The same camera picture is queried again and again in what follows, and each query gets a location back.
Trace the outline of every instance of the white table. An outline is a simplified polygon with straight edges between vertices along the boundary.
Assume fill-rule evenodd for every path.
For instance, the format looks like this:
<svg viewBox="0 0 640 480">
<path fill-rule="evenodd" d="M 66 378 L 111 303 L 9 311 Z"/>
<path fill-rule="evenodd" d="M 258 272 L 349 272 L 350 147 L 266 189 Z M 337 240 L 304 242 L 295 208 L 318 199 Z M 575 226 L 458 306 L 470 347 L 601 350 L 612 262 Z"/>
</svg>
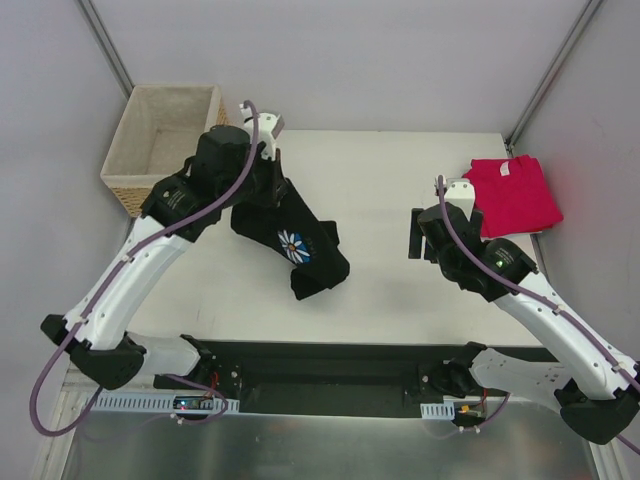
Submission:
<svg viewBox="0 0 640 480">
<path fill-rule="evenodd" d="M 285 175 L 321 220 L 338 222 L 347 280 L 297 301 L 292 266 L 233 233 L 230 211 L 158 282 L 130 330 L 239 341 L 538 346 L 516 320 L 408 260 L 411 208 L 436 203 L 434 177 L 506 158 L 498 134 L 285 131 Z M 533 257 L 528 235 L 517 243 Z"/>
</svg>

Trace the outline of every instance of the basket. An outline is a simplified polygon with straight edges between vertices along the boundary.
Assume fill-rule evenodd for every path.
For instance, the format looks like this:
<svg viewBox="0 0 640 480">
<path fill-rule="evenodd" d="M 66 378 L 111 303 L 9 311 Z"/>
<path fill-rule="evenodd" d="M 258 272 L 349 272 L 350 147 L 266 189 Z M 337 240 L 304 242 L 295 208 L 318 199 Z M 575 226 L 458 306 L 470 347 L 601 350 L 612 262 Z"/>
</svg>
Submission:
<svg viewBox="0 0 640 480">
<path fill-rule="evenodd" d="M 228 125 L 215 85 L 140 85 L 133 89 L 100 178 L 137 217 L 151 188 L 177 172 L 213 125 Z"/>
</svg>

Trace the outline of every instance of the folded red shirt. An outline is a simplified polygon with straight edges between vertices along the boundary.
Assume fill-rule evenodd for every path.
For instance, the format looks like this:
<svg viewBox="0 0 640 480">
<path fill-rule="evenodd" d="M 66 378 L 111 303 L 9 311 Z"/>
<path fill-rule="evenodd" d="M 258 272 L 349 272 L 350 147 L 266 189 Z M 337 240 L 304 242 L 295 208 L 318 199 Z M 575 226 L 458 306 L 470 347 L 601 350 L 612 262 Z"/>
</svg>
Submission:
<svg viewBox="0 0 640 480">
<path fill-rule="evenodd" d="M 484 212 L 483 237 L 539 232 L 563 220 L 538 159 L 522 155 L 502 160 L 472 160 L 465 175 Z"/>
</svg>

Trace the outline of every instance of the wall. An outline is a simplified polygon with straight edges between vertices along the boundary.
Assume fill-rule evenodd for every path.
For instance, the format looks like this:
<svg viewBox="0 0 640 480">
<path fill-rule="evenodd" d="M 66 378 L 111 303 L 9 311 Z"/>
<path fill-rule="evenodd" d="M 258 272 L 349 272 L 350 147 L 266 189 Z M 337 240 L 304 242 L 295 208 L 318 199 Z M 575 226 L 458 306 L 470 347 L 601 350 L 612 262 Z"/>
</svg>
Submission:
<svg viewBox="0 0 640 480">
<path fill-rule="evenodd" d="M 508 133 L 585 0 L 95 0 L 136 84 L 289 129 Z"/>
<path fill-rule="evenodd" d="M 542 236 L 551 281 L 640 359 L 640 2 L 607 2 L 517 145 L 542 162 L 565 221 Z M 640 419 L 626 432 L 640 443 Z M 640 461 L 626 447 L 630 470 Z"/>
<path fill-rule="evenodd" d="M 0 64 L 0 477 L 18 480 L 41 441 L 30 389 L 54 350 L 39 324 L 81 298 L 125 233 L 98 177 L 125 99 L 71 0 L 3 2 Z M 47 424 L 63 372 L 41 397 Z"/>
</svg>

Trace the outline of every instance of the clothing label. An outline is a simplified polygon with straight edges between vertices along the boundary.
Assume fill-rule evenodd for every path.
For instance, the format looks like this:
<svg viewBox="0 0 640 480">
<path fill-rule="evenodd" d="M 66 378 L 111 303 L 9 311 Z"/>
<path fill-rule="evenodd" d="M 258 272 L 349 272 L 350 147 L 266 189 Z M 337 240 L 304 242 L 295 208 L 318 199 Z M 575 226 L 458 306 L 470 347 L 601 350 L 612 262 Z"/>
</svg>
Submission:
<svg viewBox="0 0 640 480">
<path fill-rule="evenodd" d="M 509 175 L 509 162 L 504 162 L 502 165 L 500 165 L 500 175 L 502 175 L 503 177 Z"/>
</svg>

